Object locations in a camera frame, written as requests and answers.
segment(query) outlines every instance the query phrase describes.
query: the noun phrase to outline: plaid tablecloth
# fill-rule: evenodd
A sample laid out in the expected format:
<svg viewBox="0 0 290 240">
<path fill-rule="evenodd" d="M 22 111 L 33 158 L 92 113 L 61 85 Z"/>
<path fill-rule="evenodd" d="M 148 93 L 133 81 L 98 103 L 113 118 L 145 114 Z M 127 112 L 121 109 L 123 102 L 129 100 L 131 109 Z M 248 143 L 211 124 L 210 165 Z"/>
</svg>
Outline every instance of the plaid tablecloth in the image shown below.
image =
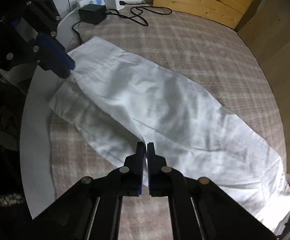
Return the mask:
<svg viewBox="0 0 290 240">
<path fill-rule="evenodd" d="M 125 8 L 121 13 L 129 14 Z M 108 16 L 99 25 L 81 23 L 83 41 L 101 37 L 118 47 L 203 85 L 273 147 L 286 163 L 282 121 L 269 84 L 254 56 L 230 28 L 190 14 L 145 11 L 149 27 Z M 79 45 L 75 37 L 69 50 Z M 51 165 L 57 197 L 81 177 L 98 178 L 115 167 L 98 155 L 73 126 L 54 115 Z M 120 239 L 172 239 L 167 199 L 124 197 Z"/>
</svg>

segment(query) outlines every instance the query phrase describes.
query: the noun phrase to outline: white fabric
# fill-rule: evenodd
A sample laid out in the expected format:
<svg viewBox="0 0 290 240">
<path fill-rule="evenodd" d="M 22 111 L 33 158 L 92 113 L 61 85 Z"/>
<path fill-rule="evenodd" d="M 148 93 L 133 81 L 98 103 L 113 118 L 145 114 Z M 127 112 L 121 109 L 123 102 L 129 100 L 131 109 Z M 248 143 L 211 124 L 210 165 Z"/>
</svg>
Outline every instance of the white fabric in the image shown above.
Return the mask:
<svg viewBox="0 0 290 240">
<path fill-rule="evenodd" d="M 134 153 L 130 131 L 184 176 L 210 178 L 270 230 L 288 213 L 280 156 L 202 86 L 98 37 L 69 55 L 76 68 L 50 106 L 113 165 Z"/>
</svg>

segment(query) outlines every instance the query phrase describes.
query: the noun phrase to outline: white charger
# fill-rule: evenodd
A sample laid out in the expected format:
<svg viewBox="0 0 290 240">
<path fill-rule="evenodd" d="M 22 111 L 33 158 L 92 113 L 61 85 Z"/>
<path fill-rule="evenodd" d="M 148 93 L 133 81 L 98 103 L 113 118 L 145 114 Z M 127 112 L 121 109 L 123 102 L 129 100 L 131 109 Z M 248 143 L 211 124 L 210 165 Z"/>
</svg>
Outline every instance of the white charger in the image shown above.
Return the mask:
<svg viewBox="0 0 290 240">
<path fill-rule="evenodd" d="M 115 9 L 117 11 L 123 9 L 125 6 L 120 5 L 119 1 L 124 1 L 124 0 L 105 0 L 105 5 L 107 9 Z"/>
</svg>

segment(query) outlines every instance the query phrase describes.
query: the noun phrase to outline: power adapter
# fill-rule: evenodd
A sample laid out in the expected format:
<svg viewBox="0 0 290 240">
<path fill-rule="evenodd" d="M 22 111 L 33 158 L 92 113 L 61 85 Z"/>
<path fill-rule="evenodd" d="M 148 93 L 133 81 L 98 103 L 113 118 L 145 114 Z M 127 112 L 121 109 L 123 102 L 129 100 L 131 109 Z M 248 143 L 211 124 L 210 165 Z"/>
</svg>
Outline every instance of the power adapter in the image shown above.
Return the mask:
<svg viewBox="0 0 290 240">
<path fill-rule="evenodd" d="M 117 11 L 123 9 L 125 6 L 120 2 L 124 0 L 105 0 L 105 5 L 107 9 L 115 9 Z"/>
<path fill-rule="evenodd" d="M 106 19 L 106 6 L 98 4 L 87 4 L 78 10 L 81 22 L 97 25 Z"/>
</svg>

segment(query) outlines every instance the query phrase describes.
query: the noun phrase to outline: screw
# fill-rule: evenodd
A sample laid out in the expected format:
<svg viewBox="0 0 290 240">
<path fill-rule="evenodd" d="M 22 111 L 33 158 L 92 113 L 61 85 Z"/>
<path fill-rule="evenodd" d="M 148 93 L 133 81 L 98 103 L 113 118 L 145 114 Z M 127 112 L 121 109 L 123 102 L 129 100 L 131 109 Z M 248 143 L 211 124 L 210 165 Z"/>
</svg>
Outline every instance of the screw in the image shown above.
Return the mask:
<svg viewBox="0 0 290 240">
<path fill-rule="evenodd" d="M 200 177 L 200 178 L 198 179 L 198 182 L 199 182 L 200 184 L 206 185 L 206 184 L 209 183 L 209 178 L 207 178 L 207 177 Z"/>
<path fill-rule="evenodd" d="M 129 172 L 129 167 L 123 166 L 119 168 L 120 173 L 128 173 Z"/>
<path fill-rule="evenodd" d="M 92 182 L 92 178 L 90 178 L 90 177 L 83 177 L 82 178 L 83 184 L 90 184 L 91 182 Z"/>
<path fill-rule="evenodd" d="M 38 52 L 39 51 L 39 47 L 37 45 L 33 46 L 32 51 L 33 52 Z"/>
<path fill-rule="evenodd" d="M 163 166 L 161 170 L 164 173 L 169 173 L 172 171 L 172 168 L 170 166 Z"/>
<path fill-rule="evenodd" d="M 13 57 L 14 57 L 14 54 L 13 54 L 12 52 L 10 52 L 10 53 L 8 53 L 8 54 L 6 55 L 6 59 L 7 59 L 7 60 L 12 60 Z"/>
</svg>

